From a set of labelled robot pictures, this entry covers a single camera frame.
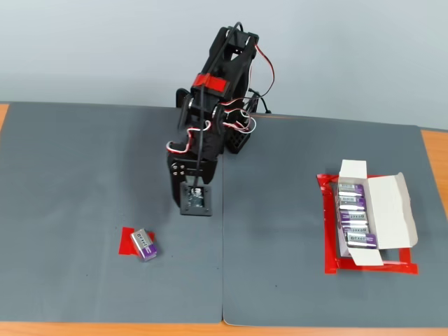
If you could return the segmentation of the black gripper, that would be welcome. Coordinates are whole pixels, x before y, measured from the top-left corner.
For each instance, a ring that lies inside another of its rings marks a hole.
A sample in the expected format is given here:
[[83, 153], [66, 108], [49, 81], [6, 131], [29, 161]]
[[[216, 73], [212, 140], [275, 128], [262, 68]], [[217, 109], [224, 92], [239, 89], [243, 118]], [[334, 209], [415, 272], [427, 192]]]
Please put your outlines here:
[[180, 207], [181, 202], [181, 182], [184, 182], [187, 176], [196, 177], [198, 175], [205, 184], [209, 184], [214, 177], [217, 162], [217, 160], [210, 161], [202, 159], [199, 164], [199, 172], [197, 172], [197, 156], [195, 154], [169, 153], [167, 155], [171, 193], [177, 207]]

